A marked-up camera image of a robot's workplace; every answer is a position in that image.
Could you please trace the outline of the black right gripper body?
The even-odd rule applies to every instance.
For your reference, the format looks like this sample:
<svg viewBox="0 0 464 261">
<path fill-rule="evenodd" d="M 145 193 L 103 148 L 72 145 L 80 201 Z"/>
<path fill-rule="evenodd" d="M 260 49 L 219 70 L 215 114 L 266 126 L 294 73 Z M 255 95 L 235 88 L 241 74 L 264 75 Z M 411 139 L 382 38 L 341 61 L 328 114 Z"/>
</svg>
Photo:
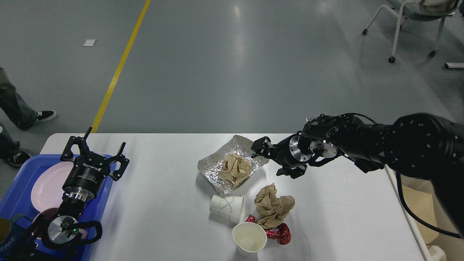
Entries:
<svg viewBox="0 0 464 261">
<path fill-rule="evenodd" d="M 276 161 L 284 170 L 303 166 L 312 158 L 312 152 L 299 144 L 302 140 L 301 135 L 291 135 L 274 144 Z"/>
</svg>

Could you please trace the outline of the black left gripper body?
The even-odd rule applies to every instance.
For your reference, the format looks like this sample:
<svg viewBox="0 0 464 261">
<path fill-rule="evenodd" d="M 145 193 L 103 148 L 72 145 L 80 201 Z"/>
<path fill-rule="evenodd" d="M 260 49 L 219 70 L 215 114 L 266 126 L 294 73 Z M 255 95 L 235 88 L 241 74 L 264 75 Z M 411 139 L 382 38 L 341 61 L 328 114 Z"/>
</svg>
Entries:
<svg viewBox="0 0 464 261">
<path fill-rule="evenodd" d="M 62 187 L 65 196 L 83 202 L 95 199 L 110 170 L 109 165 L 74 165 Z"/>
</svg>

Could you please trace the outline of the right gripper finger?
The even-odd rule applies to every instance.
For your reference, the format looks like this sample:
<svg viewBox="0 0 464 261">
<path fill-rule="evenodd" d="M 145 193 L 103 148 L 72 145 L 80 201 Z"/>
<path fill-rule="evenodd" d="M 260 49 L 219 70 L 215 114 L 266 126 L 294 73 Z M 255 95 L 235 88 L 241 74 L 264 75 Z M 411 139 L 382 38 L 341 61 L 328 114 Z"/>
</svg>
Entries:
<svg viewBox="0 0 464 261">
<path fill-rule="evenodd" d="M 297 179 L 305 174 L 307 167 L 307 165 L 302 165 L 294 168 L 283 166 L 282 168 L 277 170 L 276 176 L 285 175 L 291 177 L 292 179 Z"/>
<path fill-rule="evenodd" d="M 251 158 L 261 156 L 267 159 L 277 159 L 277 144 L 272 144 L 269 137 L 255 140 L 251 145 L 251 150 L 253 152 Z"/>
</svg>

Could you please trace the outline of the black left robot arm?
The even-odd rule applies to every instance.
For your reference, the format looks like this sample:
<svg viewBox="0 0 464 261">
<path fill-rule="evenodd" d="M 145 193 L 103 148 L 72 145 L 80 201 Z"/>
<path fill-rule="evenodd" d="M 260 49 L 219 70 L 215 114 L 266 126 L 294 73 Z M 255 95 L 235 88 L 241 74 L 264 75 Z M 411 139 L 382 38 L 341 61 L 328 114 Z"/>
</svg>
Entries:
<svg viewBox="0 0 464 261">
<path fill-rule="evenodd" d="M 103 229 L 114 181 L 129 165 L 125 143 L 114 156 L 71 136 L 58 155 L 33 156 L 1 201 L 2 261 L 87 261 Z"/>
</svg>

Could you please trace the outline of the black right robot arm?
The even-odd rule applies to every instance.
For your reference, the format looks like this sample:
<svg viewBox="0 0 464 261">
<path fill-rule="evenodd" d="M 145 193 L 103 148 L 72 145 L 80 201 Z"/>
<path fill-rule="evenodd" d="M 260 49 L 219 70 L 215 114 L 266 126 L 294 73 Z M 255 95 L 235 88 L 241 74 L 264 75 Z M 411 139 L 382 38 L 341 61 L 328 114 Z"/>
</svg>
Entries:
<svg viewBox="0 0 464 261">
<path fill-rule="evenodd" d="M 308 166 L 320 167 L 340 156 L 364 173 L 387 165 L 396 173 L 400 202 L 411 217 L 434 231 L 463 239 L 463 125 L 427 113 L 400 117 L 392 125 L 366 124 L 361 117 L 321 114 L 278 144 L 267 136 L 255 140 L 252 157 L 273 160 L 281 166 L 278 176 L 293 179 L 304 175 Z M 457 233 L 426 223 L 408 208 L 402 175 L 431 182 Z"/>
</svg>

